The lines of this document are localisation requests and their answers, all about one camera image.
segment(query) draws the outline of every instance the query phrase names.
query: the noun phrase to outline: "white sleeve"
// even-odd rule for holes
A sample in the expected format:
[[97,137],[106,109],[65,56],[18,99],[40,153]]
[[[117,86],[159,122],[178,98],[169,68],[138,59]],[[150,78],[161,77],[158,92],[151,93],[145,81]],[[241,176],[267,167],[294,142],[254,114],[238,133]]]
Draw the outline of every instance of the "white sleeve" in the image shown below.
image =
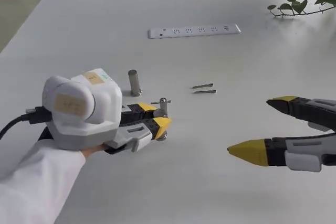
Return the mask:
[[0,223],[54,223],[84,163],[81,152],[38,141],[14,172],[0,179]]

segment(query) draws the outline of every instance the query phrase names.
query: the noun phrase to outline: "black plug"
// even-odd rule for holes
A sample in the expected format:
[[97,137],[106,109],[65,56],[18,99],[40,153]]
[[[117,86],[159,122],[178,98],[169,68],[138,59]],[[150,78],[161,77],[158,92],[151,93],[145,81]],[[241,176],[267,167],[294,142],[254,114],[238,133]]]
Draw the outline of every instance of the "black plug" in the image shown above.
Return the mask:
[[28,121],[30,124],[50,122],[53,119],[51,112],[43,106],[26,110],[26,114],[21,117],[22,121]]

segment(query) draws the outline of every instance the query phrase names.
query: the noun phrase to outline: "metal pin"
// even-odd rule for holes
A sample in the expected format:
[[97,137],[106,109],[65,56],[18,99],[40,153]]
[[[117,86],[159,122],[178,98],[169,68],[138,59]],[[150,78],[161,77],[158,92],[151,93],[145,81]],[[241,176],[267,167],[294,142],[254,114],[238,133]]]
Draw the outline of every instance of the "metal pin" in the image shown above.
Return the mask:
[[151,102],[151,104],[160,104],[160,102]]
[[200,89],[200,88],[212,87],[213,85],[214,85],[213,83],[204,84],[204,85],[198,85],[198,86],[193,86],[192,89]]
[[131,84],[131,95],[138,97],[142,92],[139,85],[138,72],[134,69],[128,71],[128,78],[130,79]]
[[206,93],[216,93],[217,90],[201,90],[201,91],[195,91],[193,94],[206,94]]
[[167,99],[166,98],[161,98],[160,99],[160,109],[164,111],[166,117],[168,118]]

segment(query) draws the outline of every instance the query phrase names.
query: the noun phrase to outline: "label sticker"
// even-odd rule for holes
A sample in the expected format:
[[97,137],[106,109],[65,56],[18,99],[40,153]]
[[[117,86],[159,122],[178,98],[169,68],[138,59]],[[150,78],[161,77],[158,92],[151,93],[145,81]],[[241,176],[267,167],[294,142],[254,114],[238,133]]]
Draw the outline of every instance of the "label sticker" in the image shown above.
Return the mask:
[[58,94],[55,99],[54,109],[66,114],[83,116],[86,112],[86,102],[69,95]]
[[104,83],[103,79],[101,79],[95,72],[87,72],[84,73],[83,76],[88,79],[92,85]]

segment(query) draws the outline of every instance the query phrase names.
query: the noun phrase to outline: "plant stem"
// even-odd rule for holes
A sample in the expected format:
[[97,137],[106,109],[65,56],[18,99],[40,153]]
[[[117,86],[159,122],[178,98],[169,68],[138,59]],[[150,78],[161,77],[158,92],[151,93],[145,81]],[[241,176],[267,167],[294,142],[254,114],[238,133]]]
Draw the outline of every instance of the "plant stem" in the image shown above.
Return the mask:
[[275,17],[280,17],[280,16],[282,16],[282,17],[284,17],[284,16],[302,16],[302,15],[309,15],[309,14],[314,14],[314,13],[323,13],[323,12],[325,12],[325,11],[327,11],[327,10],[330,10],[330,9],[334,9],[336,6],[332,6],[332,7],[329,7],[329,8],[327,8],[327,9],[323,9],[323,10],[317,10],[316,12],[311,12],[311,13],[300,13],[300,14],[295,14],[295,15],[293,15],[293,14],[285,14],[285,13],[283,13],[283,12],[281,12],[282,14],[278,14],[278,15],[274,15],[272,12],[272,14],[275,16]]
[[269,10],[269,12],[272,13],[273,16],[275,16],[275,17],[277,16],[277,15],[275,15],[271,10]]

